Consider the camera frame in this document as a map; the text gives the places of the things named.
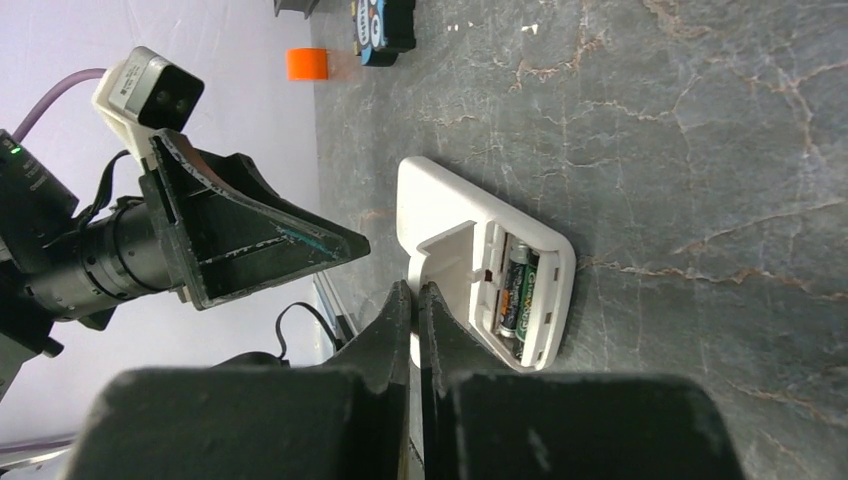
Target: aa battery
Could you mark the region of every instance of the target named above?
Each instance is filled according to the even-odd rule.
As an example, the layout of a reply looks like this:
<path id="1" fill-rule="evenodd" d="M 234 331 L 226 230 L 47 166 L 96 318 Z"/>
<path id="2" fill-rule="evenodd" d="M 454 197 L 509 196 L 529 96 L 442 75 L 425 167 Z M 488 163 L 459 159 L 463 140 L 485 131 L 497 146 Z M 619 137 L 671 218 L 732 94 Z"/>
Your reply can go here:
<path id="1" fill-rule="evenodd" d="M 506 338 L 515 337 L 521 314 L 521 291 L 524 283 L 530 247 L 521 240 L 514 240 L 509 251 L 506 279 L 501 290 L 501 311 L 498 333 Z"/>
<path id="2" fill-rule="evenodd" d="M 527 257 L 527 264 L 524 266 L 518 325 L 515 329 L 516 342 L 512 350 L 512 354 L 518 360 L 521 360 L 524 353 L 524 342 L 527 339 L 527 324 L 530 321 L 530 309 L 533 306 L 533 291 L 536 289 L 536 271 L 538 268 L 539 254 L 531 250 Z"/>

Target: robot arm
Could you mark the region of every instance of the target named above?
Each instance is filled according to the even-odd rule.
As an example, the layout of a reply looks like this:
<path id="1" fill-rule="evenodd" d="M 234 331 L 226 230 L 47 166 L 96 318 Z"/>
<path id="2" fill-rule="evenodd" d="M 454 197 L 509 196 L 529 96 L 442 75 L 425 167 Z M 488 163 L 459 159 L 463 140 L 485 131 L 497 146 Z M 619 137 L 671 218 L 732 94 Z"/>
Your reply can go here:
<path id="1" fill-rule="evenodd" d="M 0 204 L 15 206 L 0 212 L 0 398 L 21 362 L 62 351 L 56 321 L 103 330 L 118 305 L 164 291 L 203 310 L 370 252 L 363 236 L 282 199 L 249 157 L 194 148 L 179 130 L 202 92 L 144 47 L 106 71 L 92 101 L 139 161 L 143 198 L 93 223 L 0 130 Z"/>

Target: battery label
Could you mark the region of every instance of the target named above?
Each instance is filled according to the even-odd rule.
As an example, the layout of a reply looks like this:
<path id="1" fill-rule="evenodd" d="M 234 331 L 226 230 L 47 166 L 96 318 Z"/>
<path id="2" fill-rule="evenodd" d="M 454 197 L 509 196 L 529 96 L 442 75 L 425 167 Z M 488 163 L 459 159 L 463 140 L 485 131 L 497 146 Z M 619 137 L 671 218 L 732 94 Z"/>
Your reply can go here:
<path id="1" fill-rule="evenodd" d="M 526 265 L 510 262 L 506 273 L 503 296 L 501 298 L 501 325 L 499 331 L 505 337 L 515 336 L 518 315 L 521 310 L 521 284 L 524 281 Z"/>
<path id="2" fill-rule="evenodd" d="M 519 342 L 524 343 L 527 338 L 527 323 L 530 321 L 530 309 L 533 305 L 533 291 L 536 289 L 536 270 L 539 266 L 539 255 L 536 252 L 530 254 L 530 261 L 524 270 L 524 285 L 521 291 L 521 313 L 519 314 L 518 327 L 515 336 Z"/>

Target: battery compartment cover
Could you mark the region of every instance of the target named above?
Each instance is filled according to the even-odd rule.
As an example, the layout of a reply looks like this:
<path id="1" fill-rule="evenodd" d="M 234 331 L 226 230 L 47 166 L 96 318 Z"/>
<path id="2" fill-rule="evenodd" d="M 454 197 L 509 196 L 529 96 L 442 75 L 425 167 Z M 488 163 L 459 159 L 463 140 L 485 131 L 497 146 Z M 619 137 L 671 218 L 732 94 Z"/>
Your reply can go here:
<path id="1" fill-rule="evenodd" d="M 568 318 L 577 261 L 560 233 L 424 157 L 398 171 L 398 241 L 410 255 L 414 294 L 435 282 L 454 318 L 520 372 L 553 363 Z M 497 335 L 508 252 L 520 239 L 539 254 L 523 355 Z M 411 339 L 420 365 L 418 338 Z"/>

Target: grey marble surface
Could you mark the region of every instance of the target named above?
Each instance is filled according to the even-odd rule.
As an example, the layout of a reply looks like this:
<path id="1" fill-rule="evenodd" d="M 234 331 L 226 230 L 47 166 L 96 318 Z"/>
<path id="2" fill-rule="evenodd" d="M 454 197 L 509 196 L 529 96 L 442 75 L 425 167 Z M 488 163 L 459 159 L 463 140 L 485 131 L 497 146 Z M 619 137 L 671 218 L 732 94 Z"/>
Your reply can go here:
<path id="1" fill-rule="evenodd" d="M 323 213 L 374 251 L 331 272 L 348 306 L 404 277 L 397 165 L 428 156 L 574 244 L 555 370 L 685 375 L 751 479 L 848 478 L 848 5 L 418 3 L 390 69 L 346 0 L 311 20 Z"/>

